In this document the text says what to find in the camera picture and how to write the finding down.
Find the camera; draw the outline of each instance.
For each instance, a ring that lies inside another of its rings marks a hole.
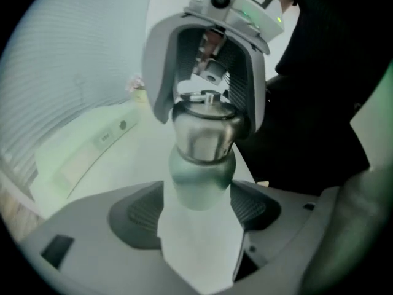
[[[229,6],[231,0],[211,0],[211,4],[217,9],[224,9]]]

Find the metal cap top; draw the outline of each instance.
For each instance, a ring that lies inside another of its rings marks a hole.
[[[236,114],[234,106],[221,102],[221,94],[213,90],[183,93],[184,107],[197,117],[208,119],[226,119]]]

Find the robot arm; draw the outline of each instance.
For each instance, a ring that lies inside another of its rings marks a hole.
[[[259,129],[265,109],[263,54],[267,42],[284,31],[278,0],[191,0],[184,13],[157,23],[144,49],[142,73],[155,117],[165,123],[177,84],[199,74],[218,84],[229,73],[229,101],[243,113],[251,131]],[[222,43],[198,69],[206,31]]]

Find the black cloth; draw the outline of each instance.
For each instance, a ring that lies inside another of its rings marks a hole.
[[[298,0],[262,127],[236,142],[256,181],[317,195],[368,167],[349,121],[391,59],[388,1]]]
[[[391,0],[298,1],[298,22],[277,73],[323,74],[342,95],[364,103],[392,58]]]
[[[348,121],[353,108],[323,90],[323,78],[277,76],[268,82],[265,117],[258,132],[236,141],[255,181],[319,195],[368,168]]]

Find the wooden floor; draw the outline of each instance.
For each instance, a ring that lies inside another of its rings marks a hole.
[[[44,220],[19,204],[0,183],[0,214],[13,238],[20,242]]]

